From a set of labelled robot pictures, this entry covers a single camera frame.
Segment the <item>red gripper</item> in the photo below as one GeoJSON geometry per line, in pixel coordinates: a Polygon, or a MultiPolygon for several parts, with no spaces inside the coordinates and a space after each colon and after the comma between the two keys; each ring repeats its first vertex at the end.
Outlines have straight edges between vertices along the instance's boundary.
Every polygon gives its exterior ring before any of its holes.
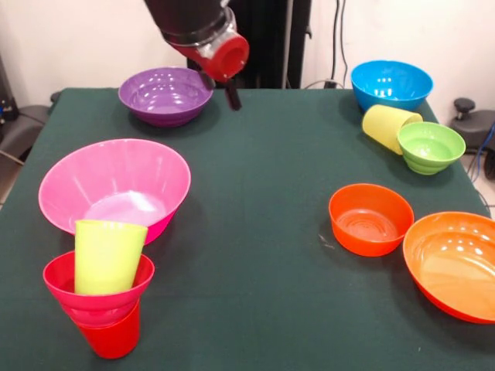
{"type": "Polygon", "coordinates": [[[207,90],[216,88],[215,81],[225,83],[225,94],[233,111],[242,108],[235,81],[231,79],[243,70],[249,55],[248,41],[238,32],[214,32],[197,38],[193,34],[170,36],[169,44],[196,63],[207,90]]]}

